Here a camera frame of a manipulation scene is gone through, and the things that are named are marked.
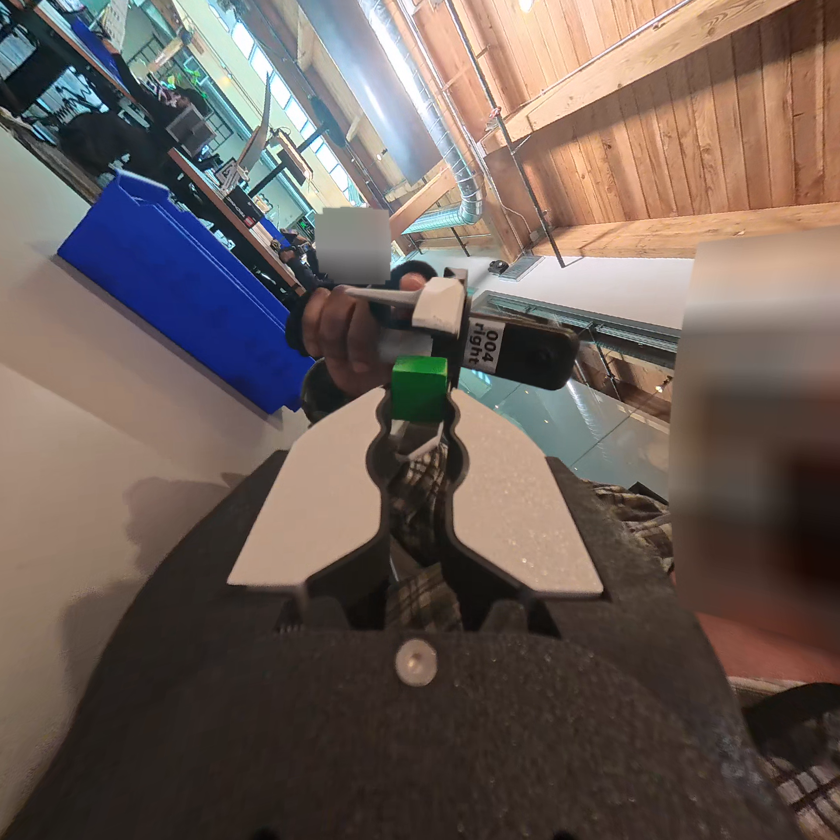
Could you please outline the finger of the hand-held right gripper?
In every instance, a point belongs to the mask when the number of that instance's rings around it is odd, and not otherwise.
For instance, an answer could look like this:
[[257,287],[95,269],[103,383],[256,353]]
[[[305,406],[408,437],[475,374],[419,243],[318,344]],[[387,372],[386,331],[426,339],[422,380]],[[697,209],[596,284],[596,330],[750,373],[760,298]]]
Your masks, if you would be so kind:
[[384,329],[460,334],[466,289],[457,279],[431,279],[415,290],[346,287],[344,293],[365,301]]
[[420,459],[435,450],[441,438],[441,422],[392,421],[392,446],[396,459]]

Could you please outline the grey monitor on stand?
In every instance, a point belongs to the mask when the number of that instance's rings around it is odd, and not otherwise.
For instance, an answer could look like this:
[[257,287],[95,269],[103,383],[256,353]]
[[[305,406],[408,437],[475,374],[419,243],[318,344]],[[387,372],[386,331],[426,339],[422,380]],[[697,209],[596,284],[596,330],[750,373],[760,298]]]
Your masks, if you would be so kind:
[[193,104],[179,111],[175,119],[165,127],[165,132],[171,148],[198,159],[209,152],[211,142],[216,138],[212,126]]

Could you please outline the black cardboard box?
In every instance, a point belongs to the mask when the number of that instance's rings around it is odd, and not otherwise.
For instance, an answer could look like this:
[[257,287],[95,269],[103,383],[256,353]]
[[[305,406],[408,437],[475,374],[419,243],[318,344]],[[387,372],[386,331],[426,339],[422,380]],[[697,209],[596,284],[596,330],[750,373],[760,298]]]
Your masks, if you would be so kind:
[[224,202],[248,229],[259,224],[266,215],[241,186],[224,194]]

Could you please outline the blue plastic bin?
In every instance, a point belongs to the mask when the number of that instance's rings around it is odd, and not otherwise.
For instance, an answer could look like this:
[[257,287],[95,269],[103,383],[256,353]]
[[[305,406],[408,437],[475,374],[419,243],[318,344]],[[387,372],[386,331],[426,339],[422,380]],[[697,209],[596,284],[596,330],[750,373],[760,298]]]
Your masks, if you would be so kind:
[[287,308],[164,185],[119,172],[57,254],[260,410],[300,408]]

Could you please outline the thin metal pipe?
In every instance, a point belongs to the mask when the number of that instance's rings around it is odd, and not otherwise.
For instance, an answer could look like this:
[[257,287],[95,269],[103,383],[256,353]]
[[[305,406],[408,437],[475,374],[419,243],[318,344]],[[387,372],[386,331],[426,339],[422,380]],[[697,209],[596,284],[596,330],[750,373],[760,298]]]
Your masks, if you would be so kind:
[[476,73],[479,80],[479,84],[483,92],[485,93],[486,99],[488,100],[488,103],[490,105],[490,120],[496,124],[496,130],[500,132],[505,148],[509,152],[511,160],[518,171],[521,182],[523,183],[524,188],[526,189],[532,207],[538,216],[542,232],[544,233],[546,239],[549,240],[549,244],[551,246],[554,257],[556,258],[560,268],[565,269],[567,268],[567,264],[561,255],[560,248],[557,246],[557,243],[553,236],[553,232],[548,224],[548,218],[546,217],[545,212],[543,211],[543,207],[539,203],[539,199],[536,195],[536,192],[534,192],[531,180],[528,174],[526,173],[523,164],[519,161],[518,153],[513,147],[512,139],[509,134],[507,124],[502,116],[501,106],[497,103],[492,93],[489,81],[485,75],[485,72],[480,66],[477,53],[474,51],[471,45],[468,34],[466,32],[466,28],[457,11],[456,5],[453,1],[444,1],[444,5],[448,10],[449,16],[453,20],[458,37],[469,58],[469,63],[472,66],[474,72]]

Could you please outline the curved grey banner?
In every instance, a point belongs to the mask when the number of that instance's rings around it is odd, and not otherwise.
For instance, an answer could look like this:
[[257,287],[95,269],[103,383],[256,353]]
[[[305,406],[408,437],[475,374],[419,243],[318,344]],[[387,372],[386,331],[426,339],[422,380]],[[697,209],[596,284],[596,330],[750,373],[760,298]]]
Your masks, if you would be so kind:
[[250,171],[254,168],[265,149],[268,140],[268,133],[270,129],[271,93],[270,85],[267,81],[264,91],[265,96],[261,121],[250,135],[244,149],[237,159],[237,167],[243,173],[250,173]]

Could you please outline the spiral metal ceiling duct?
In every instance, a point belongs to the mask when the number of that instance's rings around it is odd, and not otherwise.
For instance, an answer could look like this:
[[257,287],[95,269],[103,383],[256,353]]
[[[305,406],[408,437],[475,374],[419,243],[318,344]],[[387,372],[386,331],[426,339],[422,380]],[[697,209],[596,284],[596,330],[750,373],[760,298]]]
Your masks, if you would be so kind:
[[433,91],[428,86],[394,16],[382,1],[359,1],[359,6],[429,139],[434,142],[446,165],[447,173],[452,175],[460,196],[459,204],[436,211],[428,210],[407,225],[403,232],[406,235],[419,234],[441,228],[476,224],[480,221],[483,210],[483,194],[477,175],[462,155]]

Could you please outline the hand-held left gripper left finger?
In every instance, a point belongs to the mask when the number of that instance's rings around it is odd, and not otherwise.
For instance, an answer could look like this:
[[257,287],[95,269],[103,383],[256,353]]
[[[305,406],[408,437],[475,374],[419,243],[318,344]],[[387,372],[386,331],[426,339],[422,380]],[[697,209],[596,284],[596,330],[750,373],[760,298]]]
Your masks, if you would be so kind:
[[313,594],[340,563],[382,532],[382,490],[368,464],[384,429],[374,388],[310,426],[293,444],[227,584]]

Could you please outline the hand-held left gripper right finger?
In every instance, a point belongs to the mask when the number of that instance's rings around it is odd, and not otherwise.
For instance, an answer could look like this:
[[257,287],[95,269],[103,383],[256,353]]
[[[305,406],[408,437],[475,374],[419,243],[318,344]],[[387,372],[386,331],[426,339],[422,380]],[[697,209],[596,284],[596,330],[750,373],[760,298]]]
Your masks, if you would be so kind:
[[458,544],[536,596],[602,596],[601,577],[542,450],[467,393],[451,396],[451,431],[464,459],[451,502]]

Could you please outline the wooden top office desk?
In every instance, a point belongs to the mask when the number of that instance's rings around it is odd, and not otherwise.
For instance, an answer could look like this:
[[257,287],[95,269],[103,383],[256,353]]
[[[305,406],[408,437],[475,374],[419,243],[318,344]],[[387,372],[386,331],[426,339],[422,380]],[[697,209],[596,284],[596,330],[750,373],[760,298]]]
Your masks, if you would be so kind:
[[298,298],[303,296],[305,293],[304,287],[298,282],[288,266],[281,261],[279,253],[271,247],[273,237],[270,237],[261,223],[248,226],[245,217],[238,215],[236,207],[228,202],[220,189],[179,150],[170,149],[168,156],[184,174],[185,178],[215,206],[216,210],[226,219],[226,222],[247,242],[248,247],[257,253],[267,269],[280,278],[280,281],[290,290],[290,293]]

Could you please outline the green wooden cube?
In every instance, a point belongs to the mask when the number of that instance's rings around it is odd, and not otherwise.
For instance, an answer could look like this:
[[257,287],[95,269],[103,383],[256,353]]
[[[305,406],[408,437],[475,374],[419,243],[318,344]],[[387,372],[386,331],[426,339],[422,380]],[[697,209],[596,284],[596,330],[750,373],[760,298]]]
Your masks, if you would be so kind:
[[448,362],[433,355],[398,356],[392,367],[391,417],[412,424],[444,420]]

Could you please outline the person's right hand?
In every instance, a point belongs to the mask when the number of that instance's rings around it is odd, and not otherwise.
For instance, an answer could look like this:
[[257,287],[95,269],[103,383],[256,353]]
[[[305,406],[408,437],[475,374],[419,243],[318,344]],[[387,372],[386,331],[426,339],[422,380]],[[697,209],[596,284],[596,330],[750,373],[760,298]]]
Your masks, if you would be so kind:
[[301,334],[305,350],[323,360],[342,394],[356,398],[389,385],[392,365],[379,352],[382,325],[350,287],[316,289],[303,311]]

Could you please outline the dark rectangular ceiling duct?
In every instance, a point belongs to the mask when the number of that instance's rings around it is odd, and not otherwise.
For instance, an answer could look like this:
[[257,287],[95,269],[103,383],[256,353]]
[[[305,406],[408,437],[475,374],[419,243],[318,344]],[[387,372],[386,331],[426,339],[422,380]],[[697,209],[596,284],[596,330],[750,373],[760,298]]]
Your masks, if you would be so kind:
[[442,159],[424,118],[425,84],[384,2],[300,1],[391,159],[411,182]]

